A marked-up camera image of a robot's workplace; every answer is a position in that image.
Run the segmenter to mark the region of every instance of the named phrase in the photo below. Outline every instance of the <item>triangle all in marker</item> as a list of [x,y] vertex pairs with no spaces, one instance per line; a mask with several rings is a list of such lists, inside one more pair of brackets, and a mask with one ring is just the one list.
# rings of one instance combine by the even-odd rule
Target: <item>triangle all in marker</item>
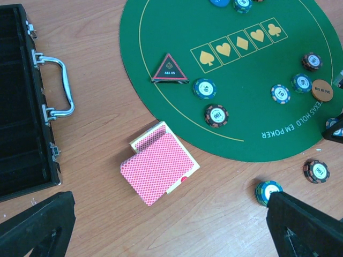
[[189,83],[188,78],[170,54],[167,54],[151,83]]

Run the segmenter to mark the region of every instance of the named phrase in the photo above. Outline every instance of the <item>yellow circle line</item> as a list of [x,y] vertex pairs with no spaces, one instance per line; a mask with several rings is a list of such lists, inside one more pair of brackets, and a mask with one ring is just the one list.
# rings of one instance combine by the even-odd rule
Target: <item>yellow circle line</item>
[[[148,3],[150,2],[150,0],[147,0],[144,8],[143,8],[143,11],[142,11],[142,14],[141,14],[141,17],[140,17],[140,22],[139,22],[139,49],[140,49],[140,54],[141,54],[141,57],[142,57],[142,60],[143,60],[143,63],[144,63],[144,66],[145,66],[145,69],[147,71],[147,73],[149,74],[149,77],[150,79],[152,78],[151,77],[151,74],[150,74],[150,71],[146,65],[146,62],[145,62],[145,58],[144,58],[144,55],[143,55],[143,50],[142,50],[142,46],[141,46],[141,23],[142,23],[142,20],[143,20],[143,16],[144,16],[144,13],[145,13],[145,10],[148,6]],[[332,84],[332,81],[333,81],[333,64],[332,64],[332,55],[331,55],[331,50],[330,50],[330,46],[329,46],[329,43],[326,39],[326,36],[320,26],[320,24],[318,23],[317,19],[314,17],[314,15],[311,13],[311,11],[307,8],[307,6],[301,1],[299,0],[299,2],[306,8],[306,10],[311,14],[311,16],[313,17],[313,19],[315,20],[315,22],[317,23],[320,31],[322,32],[322,35],[325,39],[325,42],[326,42],[326,45],[327,45],[327,48],[329,50],[329,55],[330,55],[330,61],[331,61],[331,83]],[[244,142],[244,140],[241,140],[241,139],[236,139],[236,138],[231,138],[231,137],[227,137],[227,136],[224,136],[224,135],[221,135],[221,134],[218,134],[218,133],[215,133],[205,127],[202,127],[201,125],[199,125],[198,123],[194,122],[192,119],[190,119],[189,117],[187,117],[185,114],[183,114],[180,110],[178,110],[177,107],[175,107],[167,98],[166,96],[164,95],[164,93],[160,90],[160,88],[156,85],[156,83],[154,83],[156,89],[160,92],[160,94],[163,96],[163,98],[179,113],[181,114],[183,117],[185,117],[187,120],[189,120],[190,122],[192,122],[193,124],[197,125],[198,127],[200,127],[201,129],[205,130],[205,131],[208,131],[212,134],[215,134],[215,135],[218,135],[220,137],[223,137],[223,138],[226,138],[226,139],[230,139],[230,140],[234,140],[234,141],[239,141],[239,142]]]

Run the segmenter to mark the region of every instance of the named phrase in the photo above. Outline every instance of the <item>poker chip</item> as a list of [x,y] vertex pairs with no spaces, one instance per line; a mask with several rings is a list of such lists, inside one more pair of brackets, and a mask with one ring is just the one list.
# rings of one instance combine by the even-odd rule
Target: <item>poker chip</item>
[[[326,129],[329,129],[331,128],[334,124],[336,124],[338,122],[338,119],[337,118],[330,118],[326,121],[325,123],[325,128]],[[339,135],[339,136],[343,136],[343,129],[339,129],[337,131],[334,132],[333,135]]]
[[230,0],[210,0],[210,2],[217,7],[227,7],[230,3]]
[[322,79],[313,81],[311,91],[314,98],[319,101],[328,102],[333,98],[333,89],[331,85]]
[[212,99],[217,94],[217,87],[211,79],[198,79],[193,84],[193,92],[200,99]]
[[313,52],[304,55],[301,63],[308,71],[317,71],[323,66],[322,58]]
[[295,75],[291,83],[294,90],[298,93],[307,93],[312,89],[312,80],[303,73]]
[[205,121],[211,127],[222,127],[229,120],[229,112],[219,104],[213,104],[206,109]]
[[285,104],[290,100],[290,91],[284,85],[277,84],[273,86],[271,93],[274,101],[278,103]]
[[252,7],[252,0],[234,0],[234,9],[239,13],[247,13]]
[[256,200],[263,206],[267,206],[271,193],[282,192],[283,189],[279,183],[269,180],[261,182],[255,189]]
[[319,160],[309,161],[304,165],[304,175],[314,184],[325,183],[330,177],[327,165]]

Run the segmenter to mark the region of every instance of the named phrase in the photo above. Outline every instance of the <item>case handle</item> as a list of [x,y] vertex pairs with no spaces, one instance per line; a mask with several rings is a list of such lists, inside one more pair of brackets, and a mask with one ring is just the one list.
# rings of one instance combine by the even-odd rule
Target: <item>case handle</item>
[[62,84],[63,84],[63,89],[66,95],[66,99],[69,103],[69,110],[55,110],[55,108],[47,108],[46,105],[43,105],[43,110],[44,110],[44,118],[46,125],[49,125],[51,120],[56,120],[58,117],[66,117],[71,115],[74,110],[75,110],[75,105],[73,101],[73,97],[71,94],[71,89],[68,81],[68,73],[66,70],[65,64],[60,60],[55,57],[49,57],[45,56],[42,53],[35,52],[35,60],[36,60],[36,65],[44,65],[45,63],[49,64],[55,64],[58,65],[61,68],[62,71]]

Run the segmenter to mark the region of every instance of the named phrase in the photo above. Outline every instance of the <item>poker chip case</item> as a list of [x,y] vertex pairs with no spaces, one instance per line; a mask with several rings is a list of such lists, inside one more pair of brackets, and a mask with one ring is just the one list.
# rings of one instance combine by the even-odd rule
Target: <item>poker chip case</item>
[[[21,4],[0,6],[0,201],[62,182],[51,121],[73,113],[66,67],[36,51],[38,38]],[[40,69],[61,68],[68,110],[48,107]]]

